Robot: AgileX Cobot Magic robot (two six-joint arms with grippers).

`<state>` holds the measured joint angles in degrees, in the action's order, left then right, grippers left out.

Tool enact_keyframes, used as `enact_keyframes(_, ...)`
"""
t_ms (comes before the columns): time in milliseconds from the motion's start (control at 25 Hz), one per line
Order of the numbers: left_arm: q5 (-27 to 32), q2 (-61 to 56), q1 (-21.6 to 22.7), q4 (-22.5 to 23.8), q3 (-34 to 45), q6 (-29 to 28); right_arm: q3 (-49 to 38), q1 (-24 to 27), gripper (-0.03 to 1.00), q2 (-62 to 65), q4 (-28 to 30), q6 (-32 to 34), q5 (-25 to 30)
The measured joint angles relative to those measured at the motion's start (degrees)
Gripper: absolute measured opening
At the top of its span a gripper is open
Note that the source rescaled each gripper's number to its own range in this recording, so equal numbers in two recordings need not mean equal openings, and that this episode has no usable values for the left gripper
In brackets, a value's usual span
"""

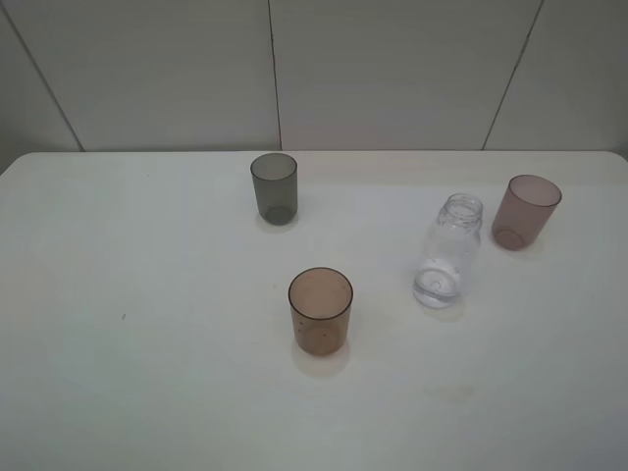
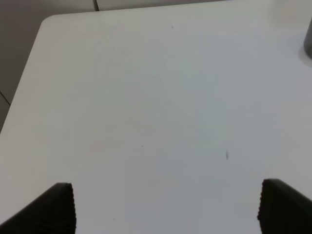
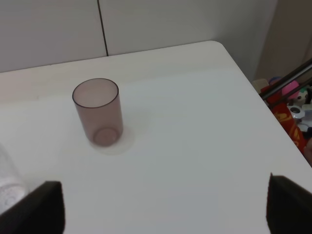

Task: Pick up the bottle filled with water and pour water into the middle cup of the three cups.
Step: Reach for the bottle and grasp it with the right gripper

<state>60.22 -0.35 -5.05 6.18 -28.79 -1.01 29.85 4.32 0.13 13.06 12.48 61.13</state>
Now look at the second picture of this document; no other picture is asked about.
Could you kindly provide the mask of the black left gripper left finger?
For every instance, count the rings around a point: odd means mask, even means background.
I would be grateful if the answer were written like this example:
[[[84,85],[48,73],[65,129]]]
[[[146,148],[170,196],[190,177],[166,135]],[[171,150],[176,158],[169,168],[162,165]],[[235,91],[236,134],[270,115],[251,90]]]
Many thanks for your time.
[[[56,183],[0,225],[2,234],[74,234],[77,227],[71,183]]]

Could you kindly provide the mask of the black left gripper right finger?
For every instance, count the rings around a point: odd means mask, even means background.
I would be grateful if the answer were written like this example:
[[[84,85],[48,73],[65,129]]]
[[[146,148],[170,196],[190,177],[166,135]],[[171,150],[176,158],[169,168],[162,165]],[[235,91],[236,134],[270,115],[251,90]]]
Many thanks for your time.
[[[265,179],[257,219],[263,234],[310,234],[312,201],[280,179]]]

